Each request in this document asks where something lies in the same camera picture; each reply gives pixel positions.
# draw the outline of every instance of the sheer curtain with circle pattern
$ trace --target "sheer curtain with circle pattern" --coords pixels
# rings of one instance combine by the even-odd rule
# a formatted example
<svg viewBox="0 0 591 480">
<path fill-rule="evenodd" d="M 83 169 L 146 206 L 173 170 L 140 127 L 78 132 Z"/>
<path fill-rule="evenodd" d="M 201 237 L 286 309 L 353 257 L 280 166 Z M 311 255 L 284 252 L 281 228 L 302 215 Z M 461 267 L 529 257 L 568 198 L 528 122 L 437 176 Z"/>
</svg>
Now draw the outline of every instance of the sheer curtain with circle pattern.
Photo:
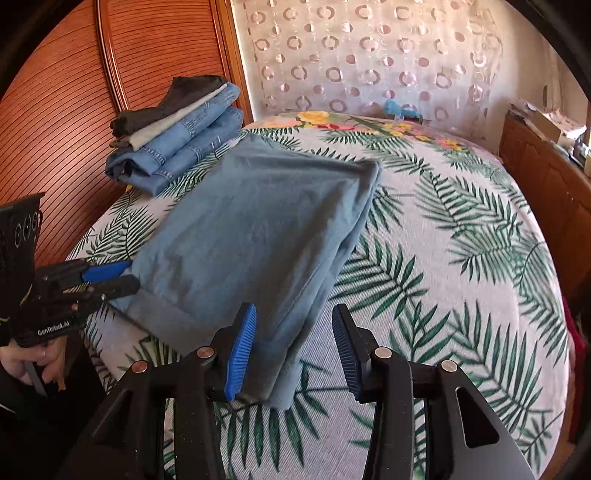
<svg viewBox="0 0 591 480">
<path fill-rule="evenodd" d="M 382 116 L 387 99 L 483 138 L 502 39 L 485 0 L 245 0 L 234 4 L 256 118 Z"/>
</svg>

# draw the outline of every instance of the wooden cabinet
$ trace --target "wooden cabinet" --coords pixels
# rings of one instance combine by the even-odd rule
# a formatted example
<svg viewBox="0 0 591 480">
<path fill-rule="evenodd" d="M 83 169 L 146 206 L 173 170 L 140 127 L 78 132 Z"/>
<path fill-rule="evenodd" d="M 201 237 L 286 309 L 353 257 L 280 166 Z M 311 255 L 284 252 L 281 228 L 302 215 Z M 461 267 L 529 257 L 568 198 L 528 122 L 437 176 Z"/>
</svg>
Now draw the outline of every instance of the wooden cabinet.
<svg viewBox="0 0 591 480">
<path fill-rule="evenodd" d="M 591 179 L 510 115 L 499 155 L 546 238 L 564 296 L 589 299 Z"/>
</svg>

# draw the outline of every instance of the yellow flower print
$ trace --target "yellow flower print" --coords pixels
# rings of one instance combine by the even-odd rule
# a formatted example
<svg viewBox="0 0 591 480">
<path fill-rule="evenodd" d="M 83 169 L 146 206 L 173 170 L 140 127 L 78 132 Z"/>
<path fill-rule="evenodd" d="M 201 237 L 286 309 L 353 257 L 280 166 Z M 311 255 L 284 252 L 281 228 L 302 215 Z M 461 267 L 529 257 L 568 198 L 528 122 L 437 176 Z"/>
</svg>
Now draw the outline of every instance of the yellow flower print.
<svg viewBox="0 0 591 480">
<path fill-rule="evenodd" d="M 324 125 L 329 121 L 329 113 L 312 110 L 310 112 L 302 112 L 298 114 L 300 120 L 314 125 Z"/>
<path fill-rule="evenodd" d="M 442 143 L 445 143 L 446 145 L 449 145 L 451 147 L 459 147 L 461 146 L 458 142 L 456 142 L 455 140 L 449 140 L 447 138 L 442 140 Z"/>
</svg>

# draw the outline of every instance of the wooden headboard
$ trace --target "wooden headboard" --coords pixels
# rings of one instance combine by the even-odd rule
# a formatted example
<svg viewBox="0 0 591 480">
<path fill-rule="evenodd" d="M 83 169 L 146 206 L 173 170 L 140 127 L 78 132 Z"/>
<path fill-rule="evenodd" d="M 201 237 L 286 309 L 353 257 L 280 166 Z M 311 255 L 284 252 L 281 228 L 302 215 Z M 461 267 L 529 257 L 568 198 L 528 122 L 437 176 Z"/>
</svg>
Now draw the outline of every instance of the wooden headboard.
<svg viewBox="0 0 591 480">
<path fill-rule="evenodd" d="M 37 265 L 64 260 L 122 193 L 103 173 L 111 119 L 199 74 L 240 86 L 251 121 L 223 0 L 85 0 L 35 49 L 0 102 L 0 205 L 47 192 Z"/>
</svg>

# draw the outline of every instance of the bedspread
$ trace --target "bedspread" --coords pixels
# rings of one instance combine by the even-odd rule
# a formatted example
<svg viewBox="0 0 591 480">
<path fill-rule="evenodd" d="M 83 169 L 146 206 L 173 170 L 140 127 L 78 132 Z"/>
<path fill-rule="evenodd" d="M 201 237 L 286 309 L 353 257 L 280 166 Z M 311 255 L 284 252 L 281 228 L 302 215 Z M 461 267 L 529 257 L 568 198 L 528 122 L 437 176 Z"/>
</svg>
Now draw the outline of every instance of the bedspread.
<svg viewBox="0 0 591 480">
<path fill-rule="evenodd" d="M 457 361 L 540 476 L 562 424 L 569 337 L 548 248 L 501 162 L 469 142 L 403 122 L 302 112 L 247 129 L 291 150 L 342 161 L 376 159 L 384 170 L 365 229 L 303 346 L 291 408 L 216 405 L 228 476 L 362 477 L 373 408 L 346 391 L 330 324 L 332 306 L 341 302 L 381 345 L 407 359 Z M 236 142 L 158 197 L 128 190 L 70 258 L 101 263 L 133 256 Z M 85 339 L 107 389 L 138 359 L 159 365 L 179 358 L 107 306 L 90 317 Z M 422 478 L 420 402 L 415 426 L 415 478 Z M 166 467 L 173 473 L 171 406 L 165 435 Z"/>
</svg>

